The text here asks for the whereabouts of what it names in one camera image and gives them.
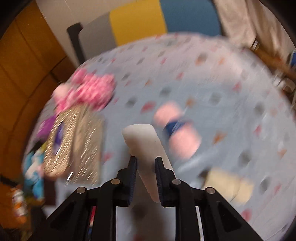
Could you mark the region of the pink dishcloth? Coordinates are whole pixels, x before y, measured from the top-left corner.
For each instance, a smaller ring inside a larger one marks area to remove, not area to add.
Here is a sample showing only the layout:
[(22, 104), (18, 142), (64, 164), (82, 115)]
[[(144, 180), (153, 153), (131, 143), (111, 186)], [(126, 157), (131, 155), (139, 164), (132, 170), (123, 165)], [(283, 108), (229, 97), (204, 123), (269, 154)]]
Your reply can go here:
[(199, 149), (201, 136), (192, 122), (184, 119), (184, 112), (175, 102), (160, 106), (154, 114), (154, 123), (166, 132), (169, 148), (178, 158), (190, 159)]

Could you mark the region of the blue plush toy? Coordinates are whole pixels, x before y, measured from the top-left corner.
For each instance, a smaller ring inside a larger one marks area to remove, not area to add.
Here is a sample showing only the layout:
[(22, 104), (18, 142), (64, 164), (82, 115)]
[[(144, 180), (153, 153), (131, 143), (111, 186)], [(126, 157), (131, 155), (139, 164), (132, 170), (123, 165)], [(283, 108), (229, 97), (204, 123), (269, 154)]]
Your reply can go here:
[(23, 191), (38, 201), (43, 201), (44, 174), (43, 174), (44, 148), (31, 150), (23, 163)]

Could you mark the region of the ornate silver tissue box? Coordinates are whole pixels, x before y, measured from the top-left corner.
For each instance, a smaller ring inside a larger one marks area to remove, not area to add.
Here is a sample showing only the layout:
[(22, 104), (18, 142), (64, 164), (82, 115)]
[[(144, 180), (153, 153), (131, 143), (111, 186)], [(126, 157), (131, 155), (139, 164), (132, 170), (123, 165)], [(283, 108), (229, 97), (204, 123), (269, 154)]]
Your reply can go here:
[(67, 184), (93, 186), (100, 180), (104, 117), (86, 105), (60, 113), (49, 134), (43, 173)]

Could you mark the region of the cream folded cloth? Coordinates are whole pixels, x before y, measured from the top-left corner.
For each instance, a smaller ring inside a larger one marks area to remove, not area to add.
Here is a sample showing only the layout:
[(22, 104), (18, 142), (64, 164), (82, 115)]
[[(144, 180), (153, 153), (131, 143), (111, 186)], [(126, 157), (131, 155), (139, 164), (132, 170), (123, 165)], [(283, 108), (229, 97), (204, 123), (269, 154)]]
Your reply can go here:
[(254, 184), (234, 173), (219, 168), (211, 168), (207, 172), (203, 189), (208, 187), (214, 188), (227, 201), (244, 205), (252, 196)]

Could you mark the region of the patterned white tablecloth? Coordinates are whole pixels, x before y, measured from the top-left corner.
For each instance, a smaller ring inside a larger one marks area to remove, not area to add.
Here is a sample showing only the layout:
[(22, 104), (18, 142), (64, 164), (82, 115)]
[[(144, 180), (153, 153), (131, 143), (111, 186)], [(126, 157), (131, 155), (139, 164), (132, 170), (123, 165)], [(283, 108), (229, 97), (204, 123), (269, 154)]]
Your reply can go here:
[[(153, 125), (177, 178), (204, 187), (215, 169), (252, 183), (250, 198), (230, 204), (263, 240), (295, 240), (295, 114), (274, 77), (250, 51), (218, 37), (167, 34), (129, 43), (89, 59), (81, 69), (112, 74), (114, 96), (98, 114), (104, 121), (100, 177), (116, 176), (130, 158), (125, 127)], [(179, 158), (154, 121), (176, 103), (202, 142)]]

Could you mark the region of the pink plush toy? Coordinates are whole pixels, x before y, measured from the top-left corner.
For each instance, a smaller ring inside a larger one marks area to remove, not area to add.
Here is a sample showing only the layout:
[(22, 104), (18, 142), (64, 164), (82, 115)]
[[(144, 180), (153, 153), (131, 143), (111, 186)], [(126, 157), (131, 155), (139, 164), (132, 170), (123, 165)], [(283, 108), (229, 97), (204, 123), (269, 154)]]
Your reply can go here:
[(79, 68), (69, 82), (58, 85), (53, 91), (55, 112), (60, 114), (79, 104), (102, 110), (112, 99), (115, 86), (113, 74), (98, 75)]

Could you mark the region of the purple cardboard box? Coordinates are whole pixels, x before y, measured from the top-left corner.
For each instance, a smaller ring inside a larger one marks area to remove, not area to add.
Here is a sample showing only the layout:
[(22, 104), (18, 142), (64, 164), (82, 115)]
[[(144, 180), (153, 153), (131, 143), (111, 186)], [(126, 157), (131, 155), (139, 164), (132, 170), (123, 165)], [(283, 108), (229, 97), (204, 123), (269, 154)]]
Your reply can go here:
[[(56, 116), (50, 116), (49, 118), (47, 118), (46, 120), (44, 120), (38, 129), (38, 133), (37, 133), (37, 139), (42, 141), (43, 143), (47, 140), (51, 129), (53, 128), (53, 125), (55, 123), (55, 119)], [(57, 128), (57, 132), (55, 134), (55, 138), (54, 138), (54, 145), (53, 145), (53, 154), (56, 155), (61, 147), (62, 144), (62, 139), (63, 139), (63, 129), (64, 129), (64, 123), (62, 122), (58, 128)]]

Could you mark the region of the orange wooden cabinet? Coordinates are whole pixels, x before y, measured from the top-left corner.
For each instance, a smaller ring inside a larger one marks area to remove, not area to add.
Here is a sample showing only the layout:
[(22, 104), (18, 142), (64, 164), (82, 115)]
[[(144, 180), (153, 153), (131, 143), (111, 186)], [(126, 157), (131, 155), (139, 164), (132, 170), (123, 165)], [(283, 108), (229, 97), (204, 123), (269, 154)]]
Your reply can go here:
[(75, 67), (31, 1), (1, 37), (1, 174), (21, 175), (25, 148), (55, 87)]

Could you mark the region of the wooden side table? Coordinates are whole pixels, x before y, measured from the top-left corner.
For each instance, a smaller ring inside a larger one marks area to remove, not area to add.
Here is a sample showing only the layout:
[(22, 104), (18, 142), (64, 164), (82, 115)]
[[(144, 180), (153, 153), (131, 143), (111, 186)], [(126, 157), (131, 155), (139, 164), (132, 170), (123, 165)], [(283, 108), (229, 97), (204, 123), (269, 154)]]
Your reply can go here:
[(271, 54), (267, 53), (261, 46), (260, 42), (255, 40), (250, 47), (250, 50), (261, 59), (266, 66), (281, 71), (285, 77), (289, 78), (295, 83), (295, 71), (288, 66), (283, 60), (278, 57), (274, 57)]

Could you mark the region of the grey yellow blue chair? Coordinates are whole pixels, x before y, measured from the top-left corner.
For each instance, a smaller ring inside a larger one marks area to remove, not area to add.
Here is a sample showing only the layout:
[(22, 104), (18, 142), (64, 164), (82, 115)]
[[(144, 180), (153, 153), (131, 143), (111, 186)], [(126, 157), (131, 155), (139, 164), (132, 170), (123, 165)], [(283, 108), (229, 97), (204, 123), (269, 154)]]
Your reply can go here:
[(166, 33), (222, 35), (213, 1), (135, 1), (67, 28), (80, 64), (101, 53)]

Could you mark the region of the beige patterned curtain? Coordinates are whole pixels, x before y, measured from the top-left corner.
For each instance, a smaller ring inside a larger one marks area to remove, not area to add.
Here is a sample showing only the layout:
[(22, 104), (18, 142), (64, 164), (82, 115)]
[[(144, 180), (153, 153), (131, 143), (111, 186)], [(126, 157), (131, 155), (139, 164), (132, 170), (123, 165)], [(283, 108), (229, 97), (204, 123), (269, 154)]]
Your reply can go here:
[(295, 50), (291, 37), (276, 16), (260, 1), (213, 1), (224, 34), (238, 46), (260, 43), (272, 56), (286, 59)]

